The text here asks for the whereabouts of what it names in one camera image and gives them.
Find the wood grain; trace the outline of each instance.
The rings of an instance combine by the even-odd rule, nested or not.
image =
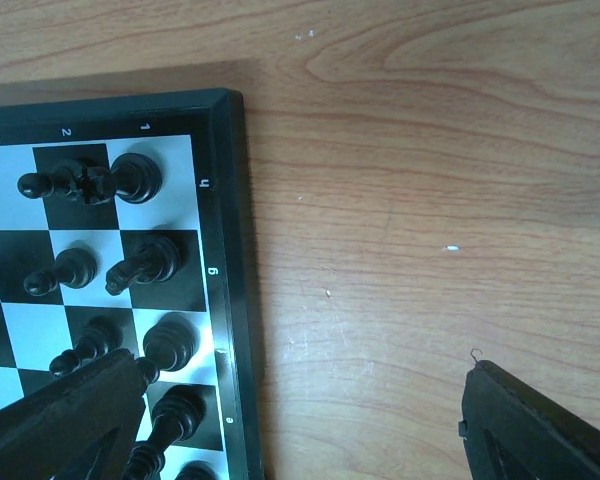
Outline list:
[[[0,103],[210,85],[278,480],[470,478],[473,347],[600,428],[600,0],[0,1]]]

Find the table top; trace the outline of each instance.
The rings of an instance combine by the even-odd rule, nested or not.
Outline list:
[[[276,479],[470,478],[473,348],[600,428],[600,0],[0,2],[0,104],[210,86]]]

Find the chessboard border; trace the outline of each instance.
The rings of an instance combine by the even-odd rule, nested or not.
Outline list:
[[[264,342],[242,94],[218,88],[0,107],[0,145],[177,134],[191,135],[194,148],[229,477],[263,479]]]

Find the chessboard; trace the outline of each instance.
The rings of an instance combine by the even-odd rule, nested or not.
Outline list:
[[[152,478],[191,462],[216,480],[263,478],[248,183],[237,92],[0,108],[0,409],[55,381],[51,362],[94,319],[137,357],[175,319],[192,355],[148,387],[137,439],[175,385],[205,414]]]

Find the black chess piece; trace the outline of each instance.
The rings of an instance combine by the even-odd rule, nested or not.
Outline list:
[[[88,360],[94,360],[122,344],[122,332],[106,317],[95,317],[84,327],[73,349],[65,350],[51,361],[49,371],[56,378],[77,370]]]
[[[166,282],[182,264],[178,247],[167,237],[150,235],[131,256],[107,272],[106,290],[120,295],[134,283]]]
[[[176,385],[153,407],[153,430],[137,442],[125,468],[123,480],[146,480],[164,468],[165,450],[174,442],[188,440],[204,418],[206,405],[195,387]]]
[[[116,195],[127,203],[144,203],[162,187],[162,172],[146,155],[125,153],[116,158],[111,170],[88,168],[85,185],[89,186],[92,205],[110,202]]]
[[[185,465],[176,480],[215,480],[215,475],[205,467],[196,464]]]
[[[160,371],[182,370],[195,353],[193,332],[183,323],[169,317],[160,320],[142,339],[144,357],[136,360],[147,386],[158,381]]]
[[[38,270],[24,279],[29,295],[39,297],[57,290],[60,284],[70,288],[86,287],[96,276],[98,264],[90,252],[69,248],[58,254],[53,267]]]
[[[81,178],[86,166],[77,160],[62,162],[51,173],[27,173],[18,180],[18,191],[27,198],[51,195],[69,200],[80,198]]]

